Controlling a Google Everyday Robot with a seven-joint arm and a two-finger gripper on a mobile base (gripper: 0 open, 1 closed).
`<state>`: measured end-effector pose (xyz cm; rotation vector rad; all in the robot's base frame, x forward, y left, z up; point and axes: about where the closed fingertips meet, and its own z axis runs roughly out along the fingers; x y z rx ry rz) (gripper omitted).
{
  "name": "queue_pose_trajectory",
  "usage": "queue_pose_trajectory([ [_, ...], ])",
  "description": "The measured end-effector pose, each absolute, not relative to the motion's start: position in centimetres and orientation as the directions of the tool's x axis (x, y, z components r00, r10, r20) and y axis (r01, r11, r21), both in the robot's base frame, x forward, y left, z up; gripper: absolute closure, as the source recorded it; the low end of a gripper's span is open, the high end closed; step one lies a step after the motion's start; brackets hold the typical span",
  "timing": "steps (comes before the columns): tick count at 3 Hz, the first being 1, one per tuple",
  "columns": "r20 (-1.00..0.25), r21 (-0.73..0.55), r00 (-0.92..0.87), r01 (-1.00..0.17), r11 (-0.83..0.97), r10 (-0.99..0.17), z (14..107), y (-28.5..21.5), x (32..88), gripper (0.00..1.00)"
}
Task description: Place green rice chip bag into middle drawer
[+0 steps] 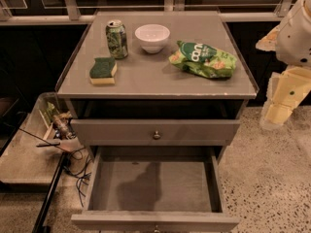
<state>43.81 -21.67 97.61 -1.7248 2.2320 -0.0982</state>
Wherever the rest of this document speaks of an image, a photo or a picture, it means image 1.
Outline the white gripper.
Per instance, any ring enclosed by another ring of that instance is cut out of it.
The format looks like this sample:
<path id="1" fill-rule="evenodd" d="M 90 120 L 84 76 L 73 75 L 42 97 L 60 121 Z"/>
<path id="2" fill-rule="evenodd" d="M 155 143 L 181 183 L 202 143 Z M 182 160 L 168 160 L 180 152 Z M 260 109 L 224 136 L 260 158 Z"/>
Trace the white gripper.
<path id="1" fill-rule="evenodd" d="M 256 49 L 276 51 L 277 59 L 290 65 L 281 74 L 273 72 L 268 82 L 260 126 L 273 130 L 311 91 L 311 0 L 297 0 L 279 26 L 258 40 Z"/>

